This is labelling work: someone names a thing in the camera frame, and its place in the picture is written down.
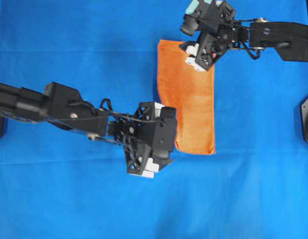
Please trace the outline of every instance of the orange cloth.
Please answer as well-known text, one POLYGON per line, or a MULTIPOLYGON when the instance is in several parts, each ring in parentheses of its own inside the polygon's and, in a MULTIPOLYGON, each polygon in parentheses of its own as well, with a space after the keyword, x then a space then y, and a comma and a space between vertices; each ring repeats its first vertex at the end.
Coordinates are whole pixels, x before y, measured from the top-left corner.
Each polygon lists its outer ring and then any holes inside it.
POLYGON ((177 108, 176 147, 192 154, 214 154, 214 67, 197 72, 185 62, 182 42, 158 45, 158 92, 162 104, 177 108))

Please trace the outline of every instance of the bolt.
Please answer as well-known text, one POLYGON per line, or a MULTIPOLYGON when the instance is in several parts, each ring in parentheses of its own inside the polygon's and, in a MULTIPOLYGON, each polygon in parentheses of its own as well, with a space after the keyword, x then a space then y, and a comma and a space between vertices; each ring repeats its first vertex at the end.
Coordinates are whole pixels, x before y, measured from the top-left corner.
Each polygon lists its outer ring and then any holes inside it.
POLYGON ((78 115, 76 113, 71 113, 70 114, 70 118, 71 119, 77 119, 78 118, 78 115))
POLYGON ((131 134, 134 134, 134 133, 135 133, 134 128, 133 128, 133 127, 129 127, 129 132, 130 132, 131 134))

